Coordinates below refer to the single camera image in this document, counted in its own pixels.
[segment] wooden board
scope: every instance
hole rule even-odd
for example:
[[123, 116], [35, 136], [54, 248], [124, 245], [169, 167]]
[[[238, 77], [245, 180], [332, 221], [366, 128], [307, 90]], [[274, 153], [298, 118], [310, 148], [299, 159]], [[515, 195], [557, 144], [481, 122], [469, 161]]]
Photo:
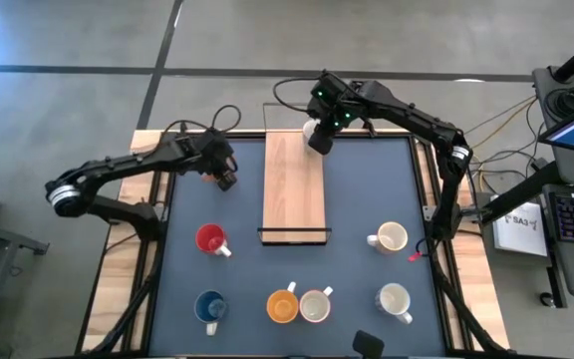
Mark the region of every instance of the wooden board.
[[[264, 130], [244, 130], [245, 133], [265, 133]], [[301, 134], [300, 130], [293, 131], [267, 131], [267, 136], [273, 133], [292, 132]], [[365, 133], [364, 130], [351, 129], [349, 133]], [[379, 133], [405, 133], [405, 130], [390, 129], [379, 130]], [[133, 138], [131, 150], [146, 151], [153, 148], [160, 136], [159, 130], [136, 131]], [[429, 166], [422, 146], [418, 146], [418, 157], [424, 182], [425, 192], [429, 204], [434, 204], [433, 191], [429, 175]], [[163, 200], [164, 184], [167, 177], [161, 179], [161, 192], [159, 199]], [[142, 197], [147, 197], [151, 184], [151, 174], [141, 175], [129, 179], [124, 179], [121, 186], [120, 200], [127, 202], [137, 202]], [[464, 180], [459, 189], [460, 205], [470, 205], [471, 195], [469, 183]], [[475, 225], [463, 224], [460, 228], [478, 231]], [[114, 243], [131, 233], [129, 226], [114, 226], [110, 231], [108, 245]], [[464, 295], [464, 301], [470, 308], [480, 324], [490, 334], [490, 336], [505, 348], [509, 347], [504, 322], [502, 320], [495, 286], [490, 273], [490, 267], [486, 259], [484, 245], [479, 236], [459, 233], [452, 242], [455, 255], [456, 267], [459, 274], [460, 284]], [[108, 333], [112, 326], [117, 322], [123, 310], [127, 307], [130, 299], [130, 289], [132, 287], [135, 266], [137, 264], [137, 249], [139, 240], [133, 238], [124, 245], [110, 251], [103, 261], [100, 272], [99, 283], [95, 291], [94, 306], [87, 327], [83, 350], [92, 349]], [[444, 264], [443, 248], [438, 249], [440, 262]], [[442, 266], [445, 273], [448, 270], [445, 264]], [[135, 336], [133, 339], [133, 348], [139, 347], [141, 333], [143, 332], [144, 306], [139, 312], [137, 326], [135, 327]], [[463, 348], [461, 336], [459, 336], [459, 327], [457, 314], [452, 305], [447, 305], [448, 320], [453, 334], [455, 348]]]
[[310, 150], [300, 132], [268, 133], [265, 140], [263, 242], [326, 242], [323, 157]]

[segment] concrete floor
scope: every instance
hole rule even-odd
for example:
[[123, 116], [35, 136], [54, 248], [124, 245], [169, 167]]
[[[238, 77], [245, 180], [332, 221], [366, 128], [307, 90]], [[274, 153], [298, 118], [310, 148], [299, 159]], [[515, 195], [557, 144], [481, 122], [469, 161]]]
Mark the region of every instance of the concrete floor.
[[[153, 68], [172, 4], [0, 0], [0, 65]], [[527, 75], [573, 52], [574, 0], [185, 0], [165, 65]], [[108, 227], [93, 217], [56, 217], [43, 184], [86, 160], [123, 154], [149, 81], [150, 75], [0, 73], [0, 225], [52, 243], [43, 258], [18, 259], [24, 273], [9, 280], [0, 300], [1, 356], [10, 349], [13, 358], [73, 352]], [[207, 123], [227, 103], [242, 109], [240, 128], [300, 126], [302, 118], [275, 106], [276, 81], [164, 76], [146, 127], [178, 118]], [[465, 130], [532, 95], [527, 83], [384, 83]], [[307, 101], [307, 93], [308, 84], [281, 89], [293, 102]], [[536, 107], [531, 116], [539, 126]], [[470, 134], [469, 142], [495, 126]], [[522, 117], [476, 153], [486, 158], [531, 140]], [[546, 146], [538, 154], [552, 159]], [[524, 166], [515, 156], [488, 168]], [[519, 178], [489, 181], [506, 190]], [[103, 194], [116, 195], [118, 187], [111, 183]], [[490, 264], [511, 346], [574, 357], [574, 298], [569, 309], [540, 307], [535, 293], [546, 290], [543, 268]]]

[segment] orange mug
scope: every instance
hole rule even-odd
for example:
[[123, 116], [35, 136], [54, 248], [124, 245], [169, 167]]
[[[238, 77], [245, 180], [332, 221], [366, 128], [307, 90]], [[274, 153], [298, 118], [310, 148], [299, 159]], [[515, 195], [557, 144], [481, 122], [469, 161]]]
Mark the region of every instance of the orange mug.
[[273, 292], [267, 299], [267, 314], [279, 324], [287, 324], [298, 315], [298, 298], [294, 294], [296, 282], [289, 283], [287, 289]]

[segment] wooden table frame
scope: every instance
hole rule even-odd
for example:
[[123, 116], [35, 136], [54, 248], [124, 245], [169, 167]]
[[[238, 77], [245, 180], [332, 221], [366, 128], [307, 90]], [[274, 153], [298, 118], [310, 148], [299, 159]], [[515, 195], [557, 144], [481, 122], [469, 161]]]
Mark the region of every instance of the wooden table frame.
[[[228, 133], [228, 136], [231, 138], [264, 138], [267, 132], [292, 131], [300, 130], [234, 130]], [[440, 183], [436, 175], [431, 146], [418, 141], [406, 130], [387, 129], [378, 130], [378, 132], [382, 136], [409, 140], [421, 203], [435, 205]], [[158, 142], [160, 134], [161, 131], [136, 131], [131, 150], [143, 152], [152, 149]], [[364, 130], [345, 130], [340, 136], [366, 138], [368, 134]], [[169, 179], [168, 175], [161, 173], [149, 173], [124, 179], [119, 200], [128, 203], [147, 200], [159, 210], [164, 211], [159, 204], [168, 202], [167, 199], [171, 198], [174, 177]], [[460, 185], [458, 202], [463, 206], [471, 204], [467, 180]], [[473, 224], [463, 224], [460, 229], [479, 233], [479, 227]], [[133, 229], [126, 223], [113, 225], [106, 247], [117, 243], [133, 232]], [[146, 274], [151, 271], [154, 256], [162, 255], [163, 248], [164, 236], [163, 243], [146, 243], [133, 238], [113, 248], [102, 257], [82, 325], [77, 352], [94, 348], [112, 329], [128, 306], [131, 297], [143, 283]], [[480, 235], [459, 232], [453, 241], [441, 244], [437, 253], [443, 272], [448, 276], [455, 290], [463, 296], [467, 307], [493, 340], [508, 348], [508, 340]], [[129, 330], [115, 347], [115, 351], [124, 352], [128, 355], [127, 357], [147, 354], [156, 288], [157, 284], [154, 286], [154, 292], [140, 307]], [[462, 326], [463, 322], [457, 316], [452, 304], [439, 289], [436, 288], [435, 293], [446, 354], [448, 355], [453, 349], [479, 350], [479, 344], [471, 339], [470, 333]]]

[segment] mug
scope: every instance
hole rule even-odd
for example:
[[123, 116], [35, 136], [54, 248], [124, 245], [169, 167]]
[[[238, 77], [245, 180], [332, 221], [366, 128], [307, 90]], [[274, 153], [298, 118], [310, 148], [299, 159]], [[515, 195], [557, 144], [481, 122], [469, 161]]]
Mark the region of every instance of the mug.
[[298, 315], [298, 298], [294, 294], [296, 282], [289, 283], [287, 290], [273, 292], [267, 299], [267, 314], [276, 323], [286, 324]]
[[397, 283], [385, 285], [376, 294], [376, 306], [378, 309], [394, 315], [405, 324], [411, 324], [414, 320], [408, 312], [410, 305], [411, 297], [409, 293]]
[[204, 224], [196, 232], [196, 246], [205, 253], [231, 255], [227, 248], [227, 233], [218, 224]]
[[218, 320], [223, 317], [226, 309], [223, 295], [215, 290], [200, 293], [194, 302], [194, 314], [198, 320], [207, 324], [205, 331], [209, 336], [216, 334]]
[[309, 119], [305, 125], [303, 125], [303, 137], [305, 138], [305, 144], [309, 142], [309, 139], [314, 134], [318, 124], [320, 124], [320, 120]]
[[300, 297], [300, 314], [311, 323], [320, 323], [327, 319], [331, 312], [329, 295], [334, 291], [332, 287], [325, 290], [310, 290]]
[[377, 234], [367, 237], [367, 243], [380, 253], [391, 254], [407, 245], [407, 230], [399, 223], [386, 222], [378, 228]]

